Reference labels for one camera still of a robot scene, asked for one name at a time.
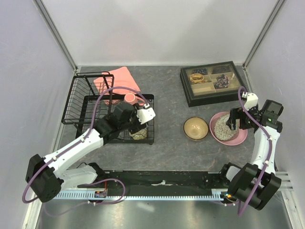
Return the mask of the speckled ceramic plate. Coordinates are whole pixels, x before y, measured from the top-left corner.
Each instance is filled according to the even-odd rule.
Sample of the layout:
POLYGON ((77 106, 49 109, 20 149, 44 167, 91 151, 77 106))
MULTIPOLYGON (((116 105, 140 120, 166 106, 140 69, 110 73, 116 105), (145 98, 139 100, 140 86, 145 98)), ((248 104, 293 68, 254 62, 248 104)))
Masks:
POLYGON ((221 141, 229 141, 238 134, 238 130, 231 130, 230 127, 226 124, 230 115, 226 113, 222 115, 215 123, 214 134, 217 139, 221 141))

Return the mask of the pink plate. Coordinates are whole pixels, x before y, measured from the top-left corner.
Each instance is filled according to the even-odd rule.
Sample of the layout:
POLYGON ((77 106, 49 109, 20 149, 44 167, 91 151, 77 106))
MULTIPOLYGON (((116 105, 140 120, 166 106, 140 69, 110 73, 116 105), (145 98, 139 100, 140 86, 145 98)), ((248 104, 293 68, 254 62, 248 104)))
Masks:
POLYGON ((216 113, 210 120, 209 128, 210 128, 210 132, 211 132, 212 136, 214 137, 214 139, 216 141, 218 141, 219 143, 226 145, 226 146, 237 146, 237 145, 241 144, 242 142, 244 142, 245 139, 247 138, 248 132, 247 132, 247 130, 243 130, 243 129, 238 129, 235 136, 227 141, 222 141, 216 137, 215 124, 218 121, 218 119, 223 115, 229 115, 229 112, 216 113))

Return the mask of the small white patterned bowl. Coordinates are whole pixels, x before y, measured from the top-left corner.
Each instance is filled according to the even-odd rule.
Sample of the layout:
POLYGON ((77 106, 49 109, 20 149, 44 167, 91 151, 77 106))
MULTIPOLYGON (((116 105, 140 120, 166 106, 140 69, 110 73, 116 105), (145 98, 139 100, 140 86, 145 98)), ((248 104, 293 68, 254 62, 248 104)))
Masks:
POLYGON ((147 129, 142 129, 134 134, 129 132, 129 136, 133 139, 133 140, 143 140, 147 138, 147 129))

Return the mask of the pink ceramic mug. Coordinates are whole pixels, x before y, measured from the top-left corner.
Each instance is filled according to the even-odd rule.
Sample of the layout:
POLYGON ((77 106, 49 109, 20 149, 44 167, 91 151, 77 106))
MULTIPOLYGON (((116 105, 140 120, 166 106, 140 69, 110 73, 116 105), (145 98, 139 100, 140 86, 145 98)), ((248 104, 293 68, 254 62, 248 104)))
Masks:
POLYGON ((132 93, 126 94, 124 96, 124 101, 131 105, 138 104, 140 106, 143 106, 145 104, 145 101, 142 98, 139 98, 136 94, 132 94, 132 93))

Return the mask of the brown floral bowl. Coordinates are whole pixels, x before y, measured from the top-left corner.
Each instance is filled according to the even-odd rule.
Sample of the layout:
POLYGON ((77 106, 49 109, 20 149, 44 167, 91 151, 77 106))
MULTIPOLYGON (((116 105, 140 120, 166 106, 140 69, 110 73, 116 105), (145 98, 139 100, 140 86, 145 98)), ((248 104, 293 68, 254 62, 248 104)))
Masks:
POLYGON ((183 131, 188 138, 198 141, 207 136, 209 127, 207 122, 202 118, 190 117, 184 122, 183 131))

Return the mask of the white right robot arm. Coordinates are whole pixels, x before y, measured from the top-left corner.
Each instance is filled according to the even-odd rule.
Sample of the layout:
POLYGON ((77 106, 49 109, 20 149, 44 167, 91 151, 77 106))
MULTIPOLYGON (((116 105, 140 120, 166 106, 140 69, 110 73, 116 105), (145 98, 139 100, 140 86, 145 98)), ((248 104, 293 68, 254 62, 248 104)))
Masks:
POLYGON ((241 107, 234 108, 226 119, 230 130, 254 130, 254 149, 251 161, 245 166, 225 164, 218 182, 228 188, 228 194, 233 198, 256 210, 263 209, 281 186, 281 179, 275 175, 274 157, 283 129, 278 121, 283 109, 281 103, 266 100, 261 109, 257 105, 247 112, 241 107))

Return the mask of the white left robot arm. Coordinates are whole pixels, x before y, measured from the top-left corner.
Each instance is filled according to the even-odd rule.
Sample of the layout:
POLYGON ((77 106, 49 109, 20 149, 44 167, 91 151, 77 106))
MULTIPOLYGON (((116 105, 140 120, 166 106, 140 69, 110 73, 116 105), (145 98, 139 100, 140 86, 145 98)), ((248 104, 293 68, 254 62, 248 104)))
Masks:
POLYGON ((29 189, 36 194, 35 200, 45 203, 66 188, 82 184, 101 187, 105 181, 101 169, 88 165, 70 170, 70 166, 125 130, 134 134, 145 129, 154 117, 155 112, 149 104, 140 106, 121 102, 103 118, 93 119, 89 129, 66 146, 44 157, 35 154, 29 159, 22 201, 28 203, 26 194, 29 189))

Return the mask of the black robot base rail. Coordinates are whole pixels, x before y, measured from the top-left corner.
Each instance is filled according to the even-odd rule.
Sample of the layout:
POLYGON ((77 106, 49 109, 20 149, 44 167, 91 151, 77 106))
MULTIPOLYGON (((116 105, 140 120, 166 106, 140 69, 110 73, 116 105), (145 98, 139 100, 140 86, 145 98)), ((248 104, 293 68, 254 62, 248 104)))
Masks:
POLYGON ((227 189, 229 181, 219 172, 108 170, 95 182, 115 178, 123 182, 126 197, 210 196, 212 189, 227 189))

